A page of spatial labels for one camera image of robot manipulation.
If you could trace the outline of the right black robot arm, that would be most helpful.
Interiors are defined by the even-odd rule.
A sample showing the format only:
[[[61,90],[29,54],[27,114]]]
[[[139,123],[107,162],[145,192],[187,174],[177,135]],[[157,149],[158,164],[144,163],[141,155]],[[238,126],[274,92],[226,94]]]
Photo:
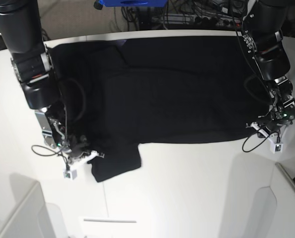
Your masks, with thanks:
[[[104,157],[90,148],[74,124],[86,112],[86,92],[75,79],[58,79],[44,44],[36,0],[0,0],[0,35],[11,54],[11,64],[30,109],[40,124],[46,149],[75,162]]]

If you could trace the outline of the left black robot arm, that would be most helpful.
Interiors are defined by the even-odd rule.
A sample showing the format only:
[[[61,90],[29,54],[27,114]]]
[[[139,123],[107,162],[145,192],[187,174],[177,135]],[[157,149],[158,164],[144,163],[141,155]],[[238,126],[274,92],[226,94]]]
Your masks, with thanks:
[[[258,79],[267,93],[263,100],[252,97],[268,106],[268,112],[251,123],[260,138],[270,141],[275,151],[280,151],[282,137],[295,120],[293,85],[287,78],[291,68],[283,47],[282,25],[291,4],[290,0],[247,0],[241,13],[241,35],[248,48],[245,59],[253,75],[244,87]]]

